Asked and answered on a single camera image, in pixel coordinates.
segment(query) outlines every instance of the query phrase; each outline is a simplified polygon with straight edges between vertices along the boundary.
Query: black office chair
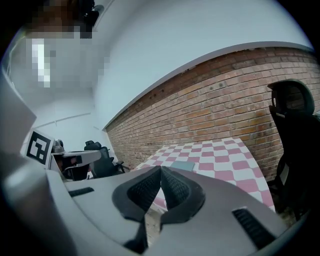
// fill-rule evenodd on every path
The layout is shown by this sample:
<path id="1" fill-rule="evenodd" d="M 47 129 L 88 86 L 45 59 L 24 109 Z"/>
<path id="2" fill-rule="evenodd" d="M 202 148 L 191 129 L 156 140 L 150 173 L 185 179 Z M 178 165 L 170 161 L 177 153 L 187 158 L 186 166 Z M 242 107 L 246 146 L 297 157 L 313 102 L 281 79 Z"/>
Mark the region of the black office chair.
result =
<path id="1" fill-rule="evenodd" d="M 86 143 L 84 150 L 99 150 L 101 158 L 91 163 L 91 173 L 94 179 L 104 178 L 119 174 L 124 174 L 125 170 L 123 167 L 123 161 L 118 161 L 115 165 L 113 164 L 114 157 L 110 157 L 109 150 L 106 146 L 101 146 L 99 142 Z"/>
<path id="2" fill-rule="evenodd" d="M 93 142 L 92 140 L 89 140 L 85 143 L 84 150 L 99 150 L 101 147 L 102 146 L 99 142 Z"/>
<path id="3" fill-rule="evenodd" d="M 315 188 L 312 173 L 315 174 L 319 162 L 320 122 L 313 115 L 315 106 L 311 92 L 301 81 L 288 79 L 268 87 L 272 89 L 269 110 L 284 150 L 276 177 L 268 185 L 285 207 L 293 209 L 299 220 L 312 203 Z"/>

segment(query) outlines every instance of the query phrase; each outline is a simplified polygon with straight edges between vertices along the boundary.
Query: pink and white checkered tablecloth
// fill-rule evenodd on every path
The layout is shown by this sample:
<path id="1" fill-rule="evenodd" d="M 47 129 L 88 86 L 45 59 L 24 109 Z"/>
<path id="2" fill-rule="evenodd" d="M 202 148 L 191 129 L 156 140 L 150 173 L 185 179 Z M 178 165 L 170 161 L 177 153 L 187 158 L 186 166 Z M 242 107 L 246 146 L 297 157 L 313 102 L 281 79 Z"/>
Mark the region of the pink and white checkered tablecloth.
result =
<path id="1" fill-rule="evenodd" d="M 134 170 L 150 166 L 171 166 L 174 161 L 194 162 L 193 172 L 227 181 L 249 193 L 275 211 L 267 182 L 254 157 L 240 138 L 163 146 Z M 160 189 L 154 203 L 167 210 Z"/>

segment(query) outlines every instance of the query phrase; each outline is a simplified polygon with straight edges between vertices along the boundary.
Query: brick wall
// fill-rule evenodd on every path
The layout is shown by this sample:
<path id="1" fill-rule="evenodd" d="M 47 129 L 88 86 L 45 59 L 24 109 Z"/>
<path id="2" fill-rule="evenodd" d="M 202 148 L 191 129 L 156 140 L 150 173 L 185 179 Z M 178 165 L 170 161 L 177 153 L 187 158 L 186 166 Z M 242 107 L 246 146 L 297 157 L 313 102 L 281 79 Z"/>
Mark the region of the brick wall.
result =
<path id="1" fill-rule="evenodd" d="M 267 85 L 290 78 L 309 87 L 319 111 L 316 58 L 297 49 L 260 48 L 226 54 L 176 75 L 141 97 L 106 131 L 118 159 L 131 168 L 163 145 L 240 137 L 269 180 L 283 147 L 269 112 Z"/>

